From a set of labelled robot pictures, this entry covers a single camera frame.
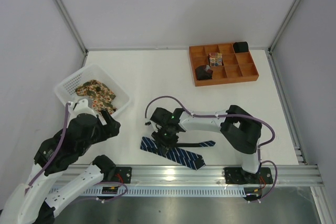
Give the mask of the navy striped tie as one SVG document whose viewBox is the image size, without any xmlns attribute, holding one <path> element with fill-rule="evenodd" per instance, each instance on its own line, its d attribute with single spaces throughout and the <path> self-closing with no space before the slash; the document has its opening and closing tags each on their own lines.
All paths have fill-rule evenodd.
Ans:
<svg viewBox="0 0 336 224">
<path fill-rule="evenodd" d="M 178 143 L 176 147 L 166 150 L 153 139 L 143 136 L 140 149 L 188 167 L 192 170 L 199 170 L 206 165 L 202 155 L 187 151 L 184 148 L 214 147 L 215 144 L 216 143 L 214 141 Z"/>
</svg>

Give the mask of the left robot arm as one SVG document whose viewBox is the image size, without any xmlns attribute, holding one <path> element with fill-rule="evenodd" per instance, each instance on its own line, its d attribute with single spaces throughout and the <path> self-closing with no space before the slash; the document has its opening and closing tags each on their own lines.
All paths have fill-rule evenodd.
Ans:
<svg viewBox="0 0 336 224">
<path fill-rule="evenodd" d="M 62 129 L 41 143 L 27 182 L 16 187 L 1 210 L 1 223 L 53 223 L 86 189 L 113 182 L 115 163 L 99 155 L 82 174 L 50 193 L 54 183 L 92 145 L 119 134 L 121 124 L 107 110 L 101 115 L 103 118 L 87 99 L 66 103 Z"/>
</svg>

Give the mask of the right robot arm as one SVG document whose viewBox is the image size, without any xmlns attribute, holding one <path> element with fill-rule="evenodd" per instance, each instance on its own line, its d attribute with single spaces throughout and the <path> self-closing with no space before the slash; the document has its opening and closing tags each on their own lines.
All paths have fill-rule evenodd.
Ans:
<svg viewBox="0 0 336 224">
<path fill-rule="evenodd" d="M 188 112 L 177 108 L 173 112 L 156 108 L 150 117 L 154 128 L 152 138 L 164 154 L 175 147 L 195 148 L 209 146 L 210 141 L 179 143 L 179 133 L 187 131 L 214 132 L 224 136 L 229 144 L 242 154 L 243 171 L 256 174 L 259 171 L 257 145 L 262 124 L 237 105 L 231 105 L 225 114 Z"/>
</svg>

